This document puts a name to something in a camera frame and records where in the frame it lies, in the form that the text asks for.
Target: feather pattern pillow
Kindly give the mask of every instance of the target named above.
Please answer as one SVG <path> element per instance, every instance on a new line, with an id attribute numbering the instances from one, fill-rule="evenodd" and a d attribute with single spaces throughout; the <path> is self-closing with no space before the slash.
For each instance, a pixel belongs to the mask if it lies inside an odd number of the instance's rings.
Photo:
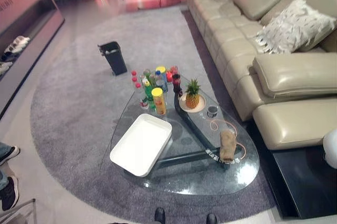
<path id="1" fill-rule="evenodd" d="M 294 0 L 257 33 L 256 41 L 267 53 L 291 53 L 309 43 L 324 28 L 334 29 L 336 19 Z"/>

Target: tile floor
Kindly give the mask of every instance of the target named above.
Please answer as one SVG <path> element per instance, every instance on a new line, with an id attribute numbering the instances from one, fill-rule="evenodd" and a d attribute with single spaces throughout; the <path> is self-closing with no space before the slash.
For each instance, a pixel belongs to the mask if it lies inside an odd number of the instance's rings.
<path id="1" fill-rule="evenodd" d="M 74 0 L 59 4 L 66 19 L 64 25 L 51 41 L 0 121 L 0 140 L 9 145 L 21 147 L 21 153 L 3 164 L 1 169 L 19 178 L 20 199 L 18 203 L 36 198 L 38 223 L 125 222 L 80 201 L 49 174 L 33 144 L 29 113 L 39 79 L 63 48 L 103 20 L 125 12 L 136 11 L 138 7 L 151 7 L 155 4 L 158 4 L 158 0 Z M 273 208 L 233 223 L 328 224 L 337 223 L 337 216 L 310 220 L 281 220 L 276 208 Z"/>

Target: shoe rack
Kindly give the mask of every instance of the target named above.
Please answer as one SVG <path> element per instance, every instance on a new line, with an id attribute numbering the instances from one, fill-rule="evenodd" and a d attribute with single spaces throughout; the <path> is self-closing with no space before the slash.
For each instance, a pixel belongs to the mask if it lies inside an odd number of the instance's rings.
<path id="1" fill-rule="evenodd" d="M 54 0 L 0 0 L 0 20 L 0 56 L 17 36 L 31 39 L 0 76 L 1 118 L 64 18 Z"/>

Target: cable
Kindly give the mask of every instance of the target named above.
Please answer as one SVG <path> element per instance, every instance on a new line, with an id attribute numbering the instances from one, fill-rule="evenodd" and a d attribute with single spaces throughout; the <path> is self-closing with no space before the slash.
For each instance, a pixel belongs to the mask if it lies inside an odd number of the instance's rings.
<path id="1" fill-rule="evenodd" d="M 231 127 L 232 127 L 232 128 L 234 129 L 234 131 L 235 131 L 235 139 L 236 139 L 236 137 L 237 137 L 237 129 L 236 129 L 236 127 L 235 127 L 232 123 L 230 123 L 229 121 L 226 121 L 226 120 L 220 120 L 220 119 L 213 119 L 213 120 L 209 120 L 209 119 L 208 119 L 208 121 L 210 121 L 210 128 L 211 128 L 212 131 L 217 131 L 217 130 L 219 129 L 219 126 L 218 126 L 218 124 L 216 123 L 216 121 L 221 121 L 221 122 L 223 122 L 223 123 L 226 123 L 226 124 L 228 124 L 228 125 L 231 125 Z M 241 144 L 241 143 L 239 143 L 239 142 L 236 142 L 236 144 L 237 144 L 237 145 L 240 145 L 240 146 L 243 148 L 243 150 L 244 150 L 244 154 L 243 154 L 243 156 L 240 158 L 240 160 L 242 160 L 242 159 L 246 156 L 246 153 L 247 153 L 246 148 L 244 147 L 243 144 Z"/>

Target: glass coffee table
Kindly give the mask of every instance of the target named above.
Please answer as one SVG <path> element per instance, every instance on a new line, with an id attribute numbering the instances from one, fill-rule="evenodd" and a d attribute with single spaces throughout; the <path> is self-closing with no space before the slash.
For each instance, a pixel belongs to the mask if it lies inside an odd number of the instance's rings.
<path id="1" fill-rule="evenodd" d="M 181 77 L 183 90 L 188 82 Z M 202 90 L 199 94 L 205 98 L 205 108 L 198 113 L 186 113 L 179 106 L 173 85 L 169 84 L 168 87 L 165 115 L 143 110 L 135 94 L 128 101 L 116 125 L 111 149 L 143 113 L 168 121 L 172 125 L 172 135 L 146 177 L 137 177 L 116 165 L 121 174 L 142 187 L 186 195 L 231 194 L 248 186 L 259 171 L 260 161 L 245 129 Z M 217 107 L 217 114 L 213 118 L 207 115 L 210 106 Z M 237 132 L 238 145 L 234 160 L 230 163 L 219 160 L 220 132 L 226 129 Z"/>

